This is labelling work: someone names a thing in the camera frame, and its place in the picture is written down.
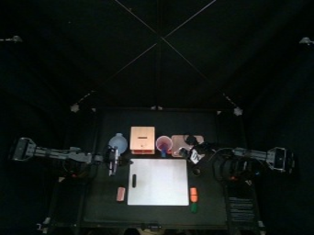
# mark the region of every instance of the green object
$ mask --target green object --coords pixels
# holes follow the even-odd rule
[[[191,213],[197,213],[197,212],[198,212],[198,203],[194,202],[194,203],[191,204]]]

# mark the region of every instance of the light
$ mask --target light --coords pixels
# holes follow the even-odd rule
[[[23,39],[20,36],[14,36],[12,39],[0,39],[0,41],[14,41],[14,42],[23,42]]]
[[[302,38],[300,43],[310,45],[310,43],[314,44],[314,41],[312,41],[309,38]]]

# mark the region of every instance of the cardboard box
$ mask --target cardboard box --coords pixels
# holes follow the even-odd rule
[[[155,154],[155,127],[131,127],[133,154]]]

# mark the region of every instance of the black ceiling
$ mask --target black ceiling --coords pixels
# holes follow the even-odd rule
[[[23,39],[0,44],[2,58],[66,106],[91,91],[82,103],[92,106],[231,107],[223,94],[246,106],[300,58],[301,38],[314,36],[306,0],[7,0],[0,7],[0,38]]]

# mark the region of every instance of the white paper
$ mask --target white paper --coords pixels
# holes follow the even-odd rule
[[[187,206],[187,161],[174,159],[131,159],[129,205]],[[133,175],[137,186],[133,187]]]

